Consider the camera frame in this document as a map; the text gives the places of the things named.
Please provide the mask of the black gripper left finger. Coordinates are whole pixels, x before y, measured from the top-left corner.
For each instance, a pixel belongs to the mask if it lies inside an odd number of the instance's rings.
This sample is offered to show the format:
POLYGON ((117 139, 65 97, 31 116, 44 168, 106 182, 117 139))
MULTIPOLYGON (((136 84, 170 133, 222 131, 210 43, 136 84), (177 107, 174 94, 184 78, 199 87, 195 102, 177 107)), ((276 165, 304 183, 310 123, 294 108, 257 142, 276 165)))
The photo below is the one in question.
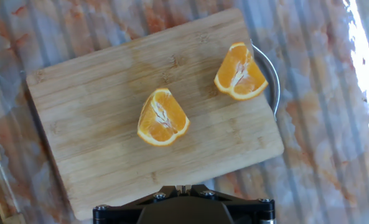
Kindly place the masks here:
POLYGON ((122 206, 107 204, 93 208, 93 224, 137 223, 143 210, 157 202, 178 197, 184 193, 184 186, 163 186, 159 191, 122 206))

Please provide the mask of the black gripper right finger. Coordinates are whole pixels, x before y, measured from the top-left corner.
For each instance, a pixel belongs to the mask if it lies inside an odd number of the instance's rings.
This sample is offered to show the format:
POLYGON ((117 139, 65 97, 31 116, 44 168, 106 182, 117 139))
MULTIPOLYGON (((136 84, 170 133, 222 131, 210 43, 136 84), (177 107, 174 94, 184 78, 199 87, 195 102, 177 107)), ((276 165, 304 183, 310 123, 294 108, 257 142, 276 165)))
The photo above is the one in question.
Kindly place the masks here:
POLYGON ((190 196, 199 197, 219 205, 223 209, 221 212, 209 205, 206 206, 205 210, 223 215, 232 223, 275 223, 275 200, 270 198, 246 200, 210 190, 203 184, 192 185, 190 196))

